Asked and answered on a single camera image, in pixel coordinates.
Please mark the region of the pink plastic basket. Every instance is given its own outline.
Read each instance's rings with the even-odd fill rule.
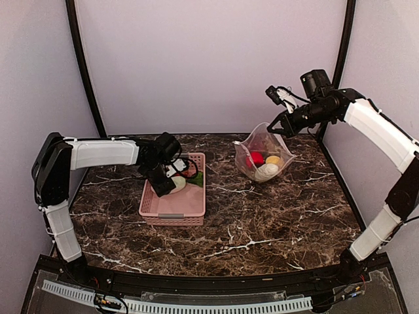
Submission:
[[[169,194],[159,198],[152,190],[151,184],[146,181],[139,214],[147,224],[154,226],[202,226],[205,214],[205,154],[201,152],[189,153],[188,157],[196,162],[198,170],[204,174],[202,188],[187,183],[186,187],[178,193]],[[190,165],[188,175],[195,172]]]

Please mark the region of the green leaf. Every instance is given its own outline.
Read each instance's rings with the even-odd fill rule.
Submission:
[[[200,188],[204,187],[204,173],[202,171],[198,172],[198,175],[194,179],[186,179],[187,183],[195,184]]]

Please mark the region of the brown marble surface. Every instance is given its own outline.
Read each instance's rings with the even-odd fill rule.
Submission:
[[[267,183],[250,181],[234,165],[232,142],[246,135],[177,138],[184,152],[206,154],[204,225],[146,225],[138,213],[143,181],[132,178],[136,167],[91,168],[71,209],[89,264],[188,276],[306,270],[337,264],[340,252],[360,233],[309,135],[285,140],[298,157]]]

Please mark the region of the clear plastic bag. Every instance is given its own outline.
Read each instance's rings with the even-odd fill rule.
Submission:
[[[279,175],[296,157],[288,150],[280,135],[268,132],[266,129],[268,125],[266,122],[261,123],[245,141],[234,142],[237,168],[257,182],[266,182]],[[257,167],[254,162],[255,157],[263,158],[258,160],[263,164],[258,164]]]

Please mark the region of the yellow ball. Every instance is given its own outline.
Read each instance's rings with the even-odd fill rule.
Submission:
[[[278,156],[269,156],[266,161],[267,164],[275,164],[278,167],[282,167],[283,166],[283,160],[281,157]]]

